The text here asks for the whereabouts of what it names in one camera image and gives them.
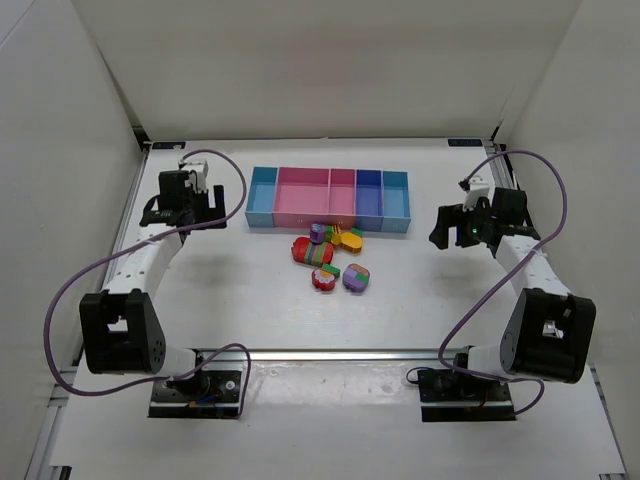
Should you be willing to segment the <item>orange yellow lego block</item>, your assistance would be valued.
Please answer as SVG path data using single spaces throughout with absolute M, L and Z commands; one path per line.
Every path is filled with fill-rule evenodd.
M 363 248 L 362 231 L 357 228 L 342 231 L 341 240 L 334 238 L 332 244 L 350 253 L 360 253 Z

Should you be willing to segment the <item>purple green lego block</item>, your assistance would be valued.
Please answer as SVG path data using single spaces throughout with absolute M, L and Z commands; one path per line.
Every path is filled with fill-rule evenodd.
M 370 272 L 359 264 L 349 264 L 343 274 L 343 286 L 352 293 L 362 293 L 368 286 Z

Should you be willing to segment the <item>red flower lego block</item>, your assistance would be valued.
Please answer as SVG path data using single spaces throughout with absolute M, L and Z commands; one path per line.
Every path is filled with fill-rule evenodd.
M 312 285 L 321 291 L 332 291 L 335 288 L 336 281 L 341 271 L 329 264 L 323 264 L 320 268 L 316 268 L 311 273 Z

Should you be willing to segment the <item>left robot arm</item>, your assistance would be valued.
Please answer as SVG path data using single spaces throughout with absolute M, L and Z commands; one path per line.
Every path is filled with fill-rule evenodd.
M 176 227 L 226 216 L 224 188 L 209 189 L 204 161 L 159 174 L 159 193 L 143 208 L 138 242 L 113 279 L 79 305 L 86 362 L 94 374 L 189 377 L 197 353 L 167 344 L 153 299 L 186 232 L 154 237 Z

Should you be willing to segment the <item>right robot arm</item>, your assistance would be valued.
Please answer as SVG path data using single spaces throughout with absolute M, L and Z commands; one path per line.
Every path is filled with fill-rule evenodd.
M 487 187 L 471 188 L 461 204 L 439 207 L 430 241 L 445 250 L 454 229 L 457 246 L 486 245 L 517 296 L 497 344 L 469 346 L 446 366 L 487 380 L 575 384 L 585 368 L 596 306 L 559 280 L 538 245 L 540 235 L 525 224 L 526 210 L 525 192 Z

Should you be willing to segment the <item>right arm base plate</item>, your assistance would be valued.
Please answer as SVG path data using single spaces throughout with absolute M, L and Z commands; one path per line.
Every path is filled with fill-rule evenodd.
M 506 384 L 451 370 L 414 367 L 405 380 L 419 391 L 423 423 L 514 421 Z

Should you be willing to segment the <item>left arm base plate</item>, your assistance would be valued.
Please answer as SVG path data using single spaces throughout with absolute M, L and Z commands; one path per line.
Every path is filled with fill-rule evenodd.
M 244 388 L 242 360 L 214 360 L 187 380 L 153 384 L 152 419 L 237 419 Z

